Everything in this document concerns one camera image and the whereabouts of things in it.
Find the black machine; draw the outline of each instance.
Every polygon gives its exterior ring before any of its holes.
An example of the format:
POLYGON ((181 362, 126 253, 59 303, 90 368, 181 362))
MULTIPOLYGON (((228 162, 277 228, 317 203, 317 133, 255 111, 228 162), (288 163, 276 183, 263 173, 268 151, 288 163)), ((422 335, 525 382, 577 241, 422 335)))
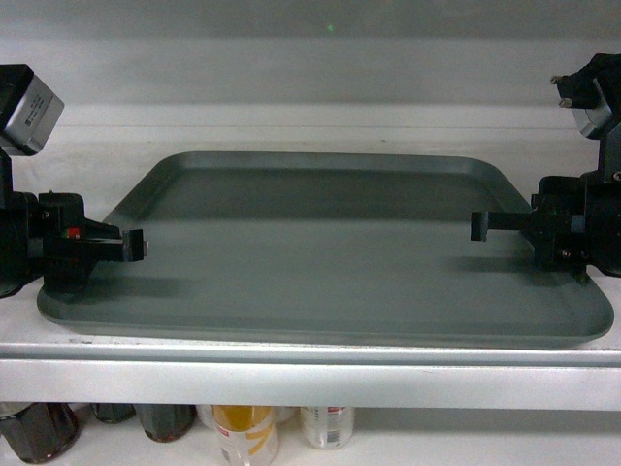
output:
POLYGON ((474 212, 473 241, 488 230, 519 230, 540 268, 586 277, 591 264, 621 277, 621 54, 597 54, 580 71, 552 77, 563 108, 583 136, 600 141, 598 169, 580 177, 545 177, 529 214, 474 212))
POLYGON ((133 262, 147 251, 142 230, 84 217, 78 194, 13 191, 9 155, 41 150, 64 108, 26 65, 0 66, 0 297, 41 276, 47 289, 82 289, 98 261, 133 262))

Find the bottle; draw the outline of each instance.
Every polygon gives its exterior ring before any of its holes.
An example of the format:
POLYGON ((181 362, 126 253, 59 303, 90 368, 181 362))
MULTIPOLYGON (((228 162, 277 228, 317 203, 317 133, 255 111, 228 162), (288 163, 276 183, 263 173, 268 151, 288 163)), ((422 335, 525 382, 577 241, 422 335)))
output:
POLYGON ((196 417, 194 405, 134 405, 147 437, 153 442, 173 442, 190 429, 196 417))
POLYGON ((267 466, 278 438, 270 406, 213 405, 213 420, 224 459, 231 466, 267 466))
POLYGON ((95 417, 108 424, 117 424, 136 414, 134 405, 124 403, 91 403, 90 409, 95 417))
POLYGON ((339 449, 353 433, 354 409, 328 406, 303 407, 302 430, 316 449, 339 449))
POLYGON ((296 408, 293 406, 274 406, 274 422, 280 424, 286 422, 295 415, 296 408))
POLYGON ((0 402, 0 433, 24 463, 41 464, 78 439, 78 420, 67 403, 0 402))
POLYGON ((215 429, 213 422, 212 405, 196 405, 196 414, 208 429, 215 429))

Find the screw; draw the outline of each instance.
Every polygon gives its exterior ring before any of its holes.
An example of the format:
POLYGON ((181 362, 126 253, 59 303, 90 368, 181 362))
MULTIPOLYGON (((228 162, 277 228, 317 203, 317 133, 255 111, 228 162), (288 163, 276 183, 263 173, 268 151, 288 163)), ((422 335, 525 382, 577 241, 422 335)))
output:
POLYGON ((559 102, 559 107, 562 109, 570 109, 572 107, 572 99, 568 99, 567 97, 562 98, 559 102))

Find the gray tray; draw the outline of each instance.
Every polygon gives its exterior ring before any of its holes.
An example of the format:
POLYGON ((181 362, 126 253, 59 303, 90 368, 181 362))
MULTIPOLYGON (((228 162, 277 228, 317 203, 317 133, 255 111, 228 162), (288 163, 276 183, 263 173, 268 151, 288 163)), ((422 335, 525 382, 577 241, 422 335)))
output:
POLYGON ((178 154, 107 218, 144 228, 147 259, 38 305, 85 333, 312 345, 545 348, 609 329, 597 286, 536 270, 518 233, 471 242, 481 210, 529 206, 467 158, 178 154))

